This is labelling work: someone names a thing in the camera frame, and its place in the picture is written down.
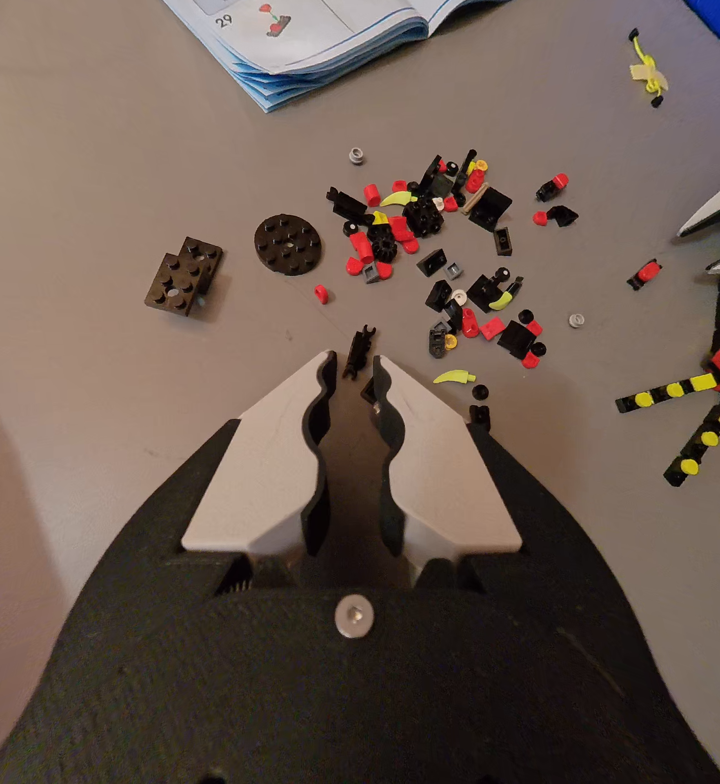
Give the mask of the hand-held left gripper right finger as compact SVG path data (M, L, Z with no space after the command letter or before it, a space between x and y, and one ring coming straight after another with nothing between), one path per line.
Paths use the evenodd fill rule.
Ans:
M416 581L431 561L516 554L522 535L464 418L384 355L373 359L382 463L379 527Z

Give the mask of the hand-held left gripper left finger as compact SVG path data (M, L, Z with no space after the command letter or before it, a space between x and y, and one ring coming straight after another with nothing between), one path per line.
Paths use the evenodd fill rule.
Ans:
M337 356L324 350L247 409L182 539L190 552L315 556L329 530L326 460Z

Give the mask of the small black lego clip piece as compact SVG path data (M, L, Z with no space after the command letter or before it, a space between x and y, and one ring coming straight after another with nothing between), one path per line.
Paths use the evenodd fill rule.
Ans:
M342 373L343 379L350 378L355 380L360 371L366 366L368 352L375 334L376 328L369 328L367 325L364 325L362 330L355 332Z

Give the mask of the black round lego plate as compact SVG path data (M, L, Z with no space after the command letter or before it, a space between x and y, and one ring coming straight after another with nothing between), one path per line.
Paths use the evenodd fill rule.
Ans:
M281 213L263 220L254 233L257 258L267 269L295 277L306 274L322 259L322 240L305 219Z

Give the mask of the pile of loose lego pieces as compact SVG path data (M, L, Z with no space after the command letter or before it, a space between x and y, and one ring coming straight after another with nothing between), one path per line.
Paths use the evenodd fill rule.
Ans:
M344 218L343 232L354 250L345 266L347 273L367 284L389 279L398 250L418 252L421 239L441 232L444 214L456 211L489 230L498 255L509 256L509 231L497 223L511 200L484 181L486 170L486 163L470 150L462 166L437 156L420 181L397 180L385 198L372 183L364 188L363 201L331 187L326 199L333 212ZM522 276L512 278L507 267L498 267L490 276L479 275L468 289L455 289L452 282L463 269L450 262L443 249L428 253L416 267L426 278L444 275L433 283L425 300L439 316L428 332L427 349L433 359L442 359L456 348L459 336L482 336L489 342L497 340L522 367L539 365L547 347L539 340L542 327L533 313L522 310L508 322L499 316L521 291Z

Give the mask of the blue instruction booklet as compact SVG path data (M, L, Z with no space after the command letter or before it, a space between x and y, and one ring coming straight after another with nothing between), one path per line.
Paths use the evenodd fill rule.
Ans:
M264 112L428 39L475 1L165 1Z

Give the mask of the black lego bracket assembly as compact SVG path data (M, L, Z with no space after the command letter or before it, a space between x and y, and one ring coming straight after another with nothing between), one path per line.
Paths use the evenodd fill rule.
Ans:
M146 307L189 317L194 305L212 285L224 250L187 237L177 254L167 253L145 296Z

